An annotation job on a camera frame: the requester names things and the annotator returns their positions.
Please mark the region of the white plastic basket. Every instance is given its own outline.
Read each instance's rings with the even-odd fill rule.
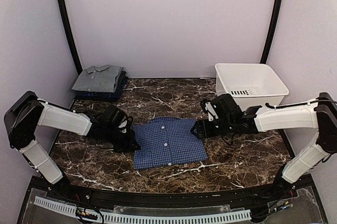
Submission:
[[[250,106],[279,105],[288,88],[271,67],[265,64],[217,63],[216,94],[229,93],[244,111]]]

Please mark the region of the stack of folded clothes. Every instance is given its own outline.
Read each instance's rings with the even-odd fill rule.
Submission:
[[[78,76],[72,89],[76,99],[116,101],[127,84],[126,72],[114,65],[91,66]]]

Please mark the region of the folded shirt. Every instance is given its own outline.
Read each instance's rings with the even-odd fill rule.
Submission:
[[[122,67],[91,66],[81,72],[72,89],[88,92],[115,92]]]
[[[125,86],[127,85],[128,77],[125,76],[120,78],[120,81],[118,81],[118,86],[116,89],[116,92],[110,93],[110,92],[86,92],[86,91],[76,91],[76,97],[75,99],[81,99],[81,100],[98,100],[98,101],[116,101],[118,100],[125,89]]]
[[[160,117],[148,124],[134,125],[136,141],[134,168],[148,169],[207,159],[203,142],[191,133],[194,119]]]

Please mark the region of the gray folded shirt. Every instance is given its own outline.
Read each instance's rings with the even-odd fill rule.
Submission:
[[[88,92],[115,92],[122,67],[114,65],[91,66],[78,76],[72,89]]]

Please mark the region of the light purple wall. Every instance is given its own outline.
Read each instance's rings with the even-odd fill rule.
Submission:
[[[0,0],[0,116],[27,90],[69,106],[76,78],[57,0]],[[33,170],[0,123],[0,223],[16,223]],[[36,134],[49,149],[54,130]]]
[[[131,77],[215,77],[218,62],[258,63],[274,0],[67,0],[84,67]]]
[[[290,90],[283,103],[324,91],[337,100],[337,0],[283,0],[268,64]],[[314,131],[293,129],[287,135],[298,153]],[[337,223],[337,157],[311,173],[329,223]]]

